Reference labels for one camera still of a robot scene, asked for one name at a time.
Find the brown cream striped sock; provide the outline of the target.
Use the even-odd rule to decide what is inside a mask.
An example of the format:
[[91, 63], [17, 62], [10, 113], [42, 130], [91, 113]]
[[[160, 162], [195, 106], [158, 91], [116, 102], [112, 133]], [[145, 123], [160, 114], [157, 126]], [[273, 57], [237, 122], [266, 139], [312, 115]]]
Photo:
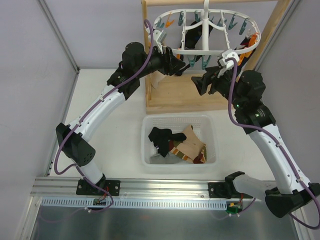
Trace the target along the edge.
[[151, 86], [152, 86], [154, 89], [157, 89], [157, 88], [158, 88], [158, 85], [159, 85], [159, 82], [162, 81], [165, 77], [166, 77], [166, 75], [162, 74], [162, 73], [159, 72], [159, 71], [153, 72], [153, 73], [151, 74], [151, 77], [150, 77]]

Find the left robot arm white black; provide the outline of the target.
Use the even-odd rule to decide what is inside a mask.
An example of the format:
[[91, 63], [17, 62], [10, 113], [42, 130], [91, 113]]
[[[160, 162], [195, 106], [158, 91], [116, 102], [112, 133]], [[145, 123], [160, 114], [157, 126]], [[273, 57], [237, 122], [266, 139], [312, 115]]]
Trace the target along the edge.
[[106, 82], [99, 97], [78, 118], [69, 124], [60, 123], [56, 129], [58, 150], [64, 153], [83, 176], [87, 194], [104, 194], [108, 189], [105, 175], [94, 161], [95, 149], [89, 144], [103, 121], [140, 87], [140, 79], [159, 72], [172, 76], [185, 66], [170, 47], [163, 51], [153, 46], [145, 52], [139, 42], [131, 42], [121, 56], [118, 68]]

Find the white round clip hanger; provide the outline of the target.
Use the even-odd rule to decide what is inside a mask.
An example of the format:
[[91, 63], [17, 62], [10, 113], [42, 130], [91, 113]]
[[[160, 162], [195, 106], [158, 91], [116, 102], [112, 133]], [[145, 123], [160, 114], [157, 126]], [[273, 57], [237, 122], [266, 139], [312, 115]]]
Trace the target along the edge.
[[[217, 56], [224, 51], [231, 49], [228, 35], [229, 31], [232, 30], [237, 24], [234, 22], [236, 17], [243, 19], [242, 26], [239, 30], [240, 35], [245, 32], [248, 23], [251, 24], [251, 28], [248, 30], [246, 37], [257, 34], [256, 43], [245, 49], [234, 50], [237, 54], [244, 54], [256, 49], [261, 40], [261, 32], [257, 26], [257, 23], [249, 16], [234, 10], [210, 9], [209, 1], [206, 0], [203, 4], [203, 9], [174, 9], [158, 16], [154, 21], [152, 30], [149, 31], [149, 33], [151, 33], [151, 43], [153, 42], [153, 30], [156, 28], [161, 28], [164, 30], [167, 27], [167, 24], [162, 22], [162, 19], [164, 17], [169, 18], [172, 14], [179, 14], [178, 26], [180, 26], [182, 29], [180, 40], [181, 47], [173, 48], [172, 52], [180, 56]], [[199, 25], [202, 25], [202, 36], [195, 49], [185, 49], [184, 41], [186, 31], [194, 29]], [[226, 45], [225, 49], [210, 49], [210, 32], [214, 29], [223, 33]]]

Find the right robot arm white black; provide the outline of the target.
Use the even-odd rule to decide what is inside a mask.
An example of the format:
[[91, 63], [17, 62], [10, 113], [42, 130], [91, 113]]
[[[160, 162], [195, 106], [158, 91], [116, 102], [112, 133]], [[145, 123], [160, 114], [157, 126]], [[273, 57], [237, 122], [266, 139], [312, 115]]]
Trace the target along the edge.
[[228, 100], [231, 121], [243, 128], [257, 145], [274, 176], [268, 184], [252, 178], [242, 171], [224, 179], [224, 185], [215, 190], [221, 198], [234, 198], [246, 194], [266, 203], [269, 211], [282, 218], [307, 205], [320, 195], [319, 183], [312, 183], [300, 170], [280, 135], [276, 120], [261, 98], [266, 89], [261, 73], [244, 71], [232, 83], [233, 73], [228, 70], [218, 76], [219, 67], [209, 67], [203, 76], [193, 76], [192, 82], [200, 95], [220, 93]]

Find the black blue sport sock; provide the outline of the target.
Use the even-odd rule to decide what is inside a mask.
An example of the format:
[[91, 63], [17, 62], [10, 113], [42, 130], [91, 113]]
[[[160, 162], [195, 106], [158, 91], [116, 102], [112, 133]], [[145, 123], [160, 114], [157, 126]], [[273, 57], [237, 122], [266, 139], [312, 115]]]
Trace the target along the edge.
[[194, 50], [200, 38], [202, 37], [203, 26], [199, 25], [193, 29], [187, 30], [184, 36], [184, 48]]

